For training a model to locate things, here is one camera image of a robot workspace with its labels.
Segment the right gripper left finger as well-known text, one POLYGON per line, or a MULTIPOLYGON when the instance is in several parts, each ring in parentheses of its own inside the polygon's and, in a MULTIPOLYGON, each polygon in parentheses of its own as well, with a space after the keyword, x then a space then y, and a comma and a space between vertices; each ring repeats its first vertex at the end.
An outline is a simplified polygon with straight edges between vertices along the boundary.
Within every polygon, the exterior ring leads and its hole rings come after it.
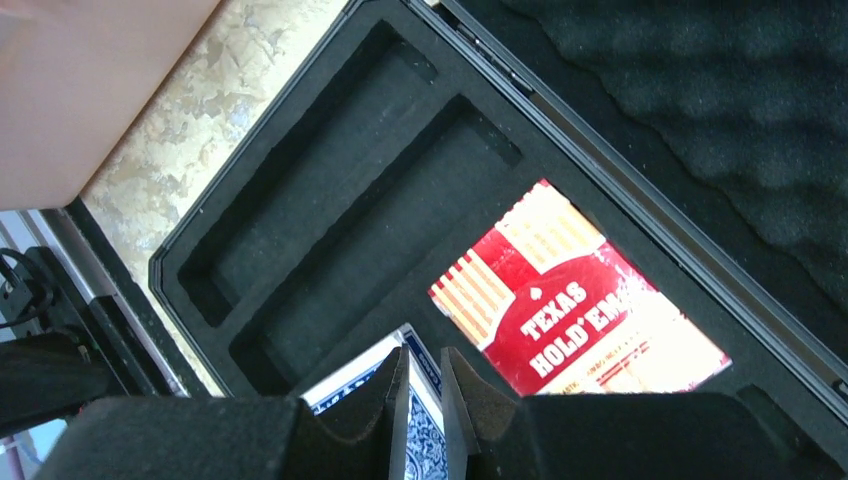
POLYGON ((113 397, 65 430, 39 479, 378 479, 377 409, 316 417, 301 398, 113 397))

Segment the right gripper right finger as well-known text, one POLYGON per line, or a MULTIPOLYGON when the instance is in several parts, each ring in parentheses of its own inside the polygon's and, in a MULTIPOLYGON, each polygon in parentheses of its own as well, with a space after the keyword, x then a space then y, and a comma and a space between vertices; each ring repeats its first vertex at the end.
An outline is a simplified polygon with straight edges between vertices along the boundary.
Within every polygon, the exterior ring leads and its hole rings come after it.
POLYGON ((452 479, 843 479, 760 389, 513 399, 441 352, 452 479))

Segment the blue playing card deck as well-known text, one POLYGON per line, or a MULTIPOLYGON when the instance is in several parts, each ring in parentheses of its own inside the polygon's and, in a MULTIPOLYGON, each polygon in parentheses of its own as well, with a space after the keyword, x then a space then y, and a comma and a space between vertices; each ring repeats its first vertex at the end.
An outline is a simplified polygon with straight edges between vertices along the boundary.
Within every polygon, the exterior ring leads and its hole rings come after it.
POLYGON ((359 420, 377 409, 378 479, 446 479, 440 370, 406 323, 301 394, 326 421, 359 420))

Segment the red Texas Hold'em card deck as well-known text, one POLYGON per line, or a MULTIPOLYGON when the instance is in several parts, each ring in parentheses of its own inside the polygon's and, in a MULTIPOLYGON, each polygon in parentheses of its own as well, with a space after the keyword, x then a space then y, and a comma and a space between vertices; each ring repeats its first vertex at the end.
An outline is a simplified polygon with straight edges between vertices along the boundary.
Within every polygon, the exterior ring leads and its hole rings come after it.
POLYGON ((732 363, 546 180, 429 295, 522 396, 685 392, 732 363))

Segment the black poker carrying case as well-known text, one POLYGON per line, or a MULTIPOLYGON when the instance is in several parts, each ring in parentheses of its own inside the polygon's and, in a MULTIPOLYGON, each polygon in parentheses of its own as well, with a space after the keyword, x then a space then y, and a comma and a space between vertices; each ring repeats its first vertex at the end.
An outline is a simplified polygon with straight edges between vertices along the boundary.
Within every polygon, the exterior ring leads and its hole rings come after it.
POLYGON ((516 393, 431 285, 546 180, 847 464, 847 6, 350 1, 152 257, 230 396, 398 327, 516 393))

